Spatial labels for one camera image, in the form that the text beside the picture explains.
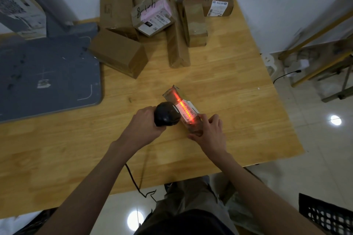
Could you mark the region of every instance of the wooden table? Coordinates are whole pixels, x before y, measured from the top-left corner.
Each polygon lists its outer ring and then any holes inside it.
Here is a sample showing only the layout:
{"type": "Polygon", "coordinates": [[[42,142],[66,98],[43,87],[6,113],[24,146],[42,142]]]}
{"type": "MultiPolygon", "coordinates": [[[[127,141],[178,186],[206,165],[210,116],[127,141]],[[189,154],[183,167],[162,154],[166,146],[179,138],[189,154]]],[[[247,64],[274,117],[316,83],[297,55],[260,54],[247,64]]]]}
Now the wooden table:
{"type": "MultiPolygon", "coordinates": [[[[173,84],[196,108],[218,113],[228,151],[242,166],[303,153],[241,10],[207,17],[209,41],[190,48],[191,67],[171,69],[165,33],[142,37],[150,58],[137,80],[104,66],[95,107],[0,125],[0,218],[59,206],[94,168],[133,114],[164,101],[173,84]]],[[[128,162],[151,187],[219,172],[179,123],[128,162]]],[[[123,168],[111,194],[134,190],[123,168]]]]}

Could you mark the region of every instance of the person's left hand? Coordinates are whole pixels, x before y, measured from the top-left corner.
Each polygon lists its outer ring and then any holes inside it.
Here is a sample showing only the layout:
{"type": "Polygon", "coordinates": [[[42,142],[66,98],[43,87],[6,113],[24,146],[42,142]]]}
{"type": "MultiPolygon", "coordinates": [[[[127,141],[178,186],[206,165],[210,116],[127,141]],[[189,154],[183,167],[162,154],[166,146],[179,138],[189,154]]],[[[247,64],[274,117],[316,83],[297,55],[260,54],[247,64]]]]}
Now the person's left hand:
{"type": "Polygon", "coordinates": [[[117,139],[117,143],[126,145],[135,153],[158,138],[167,127],[156,126],[154,123],[155,109],[156,107],[152,106],[139,109],[117,139]]]}

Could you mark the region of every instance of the pants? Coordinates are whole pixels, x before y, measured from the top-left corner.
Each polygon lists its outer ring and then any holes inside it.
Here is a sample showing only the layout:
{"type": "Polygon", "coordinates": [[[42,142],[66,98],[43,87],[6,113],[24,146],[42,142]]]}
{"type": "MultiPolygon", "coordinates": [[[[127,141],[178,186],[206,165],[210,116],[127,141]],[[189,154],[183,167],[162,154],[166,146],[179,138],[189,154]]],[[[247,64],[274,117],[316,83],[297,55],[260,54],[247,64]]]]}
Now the pants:
{"type": "Polygon", "coordinates": [[[158,201],[156,209],[145,222],[136,230],[138,235],[144,229],[168,218],[191,209],[210,212],[225,224],[234,234],[238,234],[227,208],[216,197],[209,186],[209,176],[187,179],[173,183],[164,196],[158,201]]]}

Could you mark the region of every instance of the forearm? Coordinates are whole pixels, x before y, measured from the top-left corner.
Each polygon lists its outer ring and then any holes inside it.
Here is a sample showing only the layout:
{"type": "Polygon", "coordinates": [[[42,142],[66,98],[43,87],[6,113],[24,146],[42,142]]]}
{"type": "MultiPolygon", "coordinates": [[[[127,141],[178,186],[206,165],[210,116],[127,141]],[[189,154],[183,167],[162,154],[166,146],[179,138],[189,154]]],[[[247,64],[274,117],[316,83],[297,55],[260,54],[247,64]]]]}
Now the forearm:
{"type": "Polygon", "coordinates": [[[37,234],[90,234],[121,169],[133,154],[126,149],[112,145],[37,234]]]}
{"type": "Polygon", "coordinates": [[[265,234],[323,234],[225,153],[214,163],[230,179],[265,234]]]}

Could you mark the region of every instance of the person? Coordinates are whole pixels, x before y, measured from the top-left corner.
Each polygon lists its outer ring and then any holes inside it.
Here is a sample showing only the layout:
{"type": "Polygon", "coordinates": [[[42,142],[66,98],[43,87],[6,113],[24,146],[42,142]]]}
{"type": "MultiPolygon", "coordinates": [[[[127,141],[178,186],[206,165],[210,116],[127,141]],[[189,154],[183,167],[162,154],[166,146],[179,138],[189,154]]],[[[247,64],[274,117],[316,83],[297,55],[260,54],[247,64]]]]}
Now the person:
{"type": "MultiPolygon", "coordinates": [[[[88,176],[37,232],[90,234],[125,163],[158,138],[166,127],[154,124],[155,107],[137,111],[120,137],[88,176]]],[[[324,234],[227,153],[223,122],[217,114],[203,121],[203,135],[189,134],[206,156],[229,178],[265,234],[324,234]]],[[[207,177],[173,183],[156,209],[135,234],[237,234],[224,205],[209,187],[207,177]]]]}

